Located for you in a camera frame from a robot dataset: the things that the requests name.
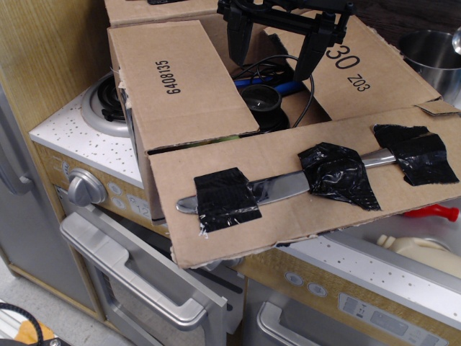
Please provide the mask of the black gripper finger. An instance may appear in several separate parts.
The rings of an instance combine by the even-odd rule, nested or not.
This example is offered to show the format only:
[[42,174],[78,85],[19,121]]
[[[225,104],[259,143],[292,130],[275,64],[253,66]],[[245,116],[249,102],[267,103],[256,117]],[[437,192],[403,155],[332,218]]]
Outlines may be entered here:
[[231,60],[239,66],[244,64],[249,49],[253,22],[242,13],[228,16],[228,50]]
[[295,81],[304,81],[311,76],[326,52],[330,38],[330,32],[313,32],[305,36],[295,67]]

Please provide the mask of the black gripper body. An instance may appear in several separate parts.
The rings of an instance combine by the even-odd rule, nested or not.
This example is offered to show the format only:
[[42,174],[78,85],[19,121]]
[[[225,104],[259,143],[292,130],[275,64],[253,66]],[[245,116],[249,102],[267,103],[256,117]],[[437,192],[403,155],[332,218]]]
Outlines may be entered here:
[[341,43],[350,16],[357,8],[351,1],[219,1],[218,14],[228,23],[230,13],[242,13],[253,24],[275,27],[299,35],[330,32],[329,44]]

